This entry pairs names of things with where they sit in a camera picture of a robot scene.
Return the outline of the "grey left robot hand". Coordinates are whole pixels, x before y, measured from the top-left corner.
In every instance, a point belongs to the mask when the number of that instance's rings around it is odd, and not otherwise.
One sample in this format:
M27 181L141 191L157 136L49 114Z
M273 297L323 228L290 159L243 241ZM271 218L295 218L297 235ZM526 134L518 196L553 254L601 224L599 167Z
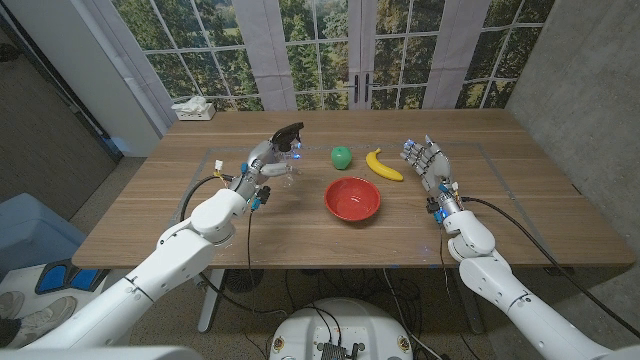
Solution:
M272 137L258 144L249 153L247 169L232 180L229 189L249 197L270 178L300 175L301 170L288 162L291 158L298 158L293 152L294 141L292 137L283 140Z

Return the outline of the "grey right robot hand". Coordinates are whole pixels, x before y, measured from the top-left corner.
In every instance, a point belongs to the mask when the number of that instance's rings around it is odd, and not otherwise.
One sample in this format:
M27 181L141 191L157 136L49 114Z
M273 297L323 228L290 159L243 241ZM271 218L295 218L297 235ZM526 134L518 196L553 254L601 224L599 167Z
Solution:
M445 208L447 202L455 202L455 181L449 158L428 135L424 144L406 140L400 156L420 176L431 209L435 209L435 205Z

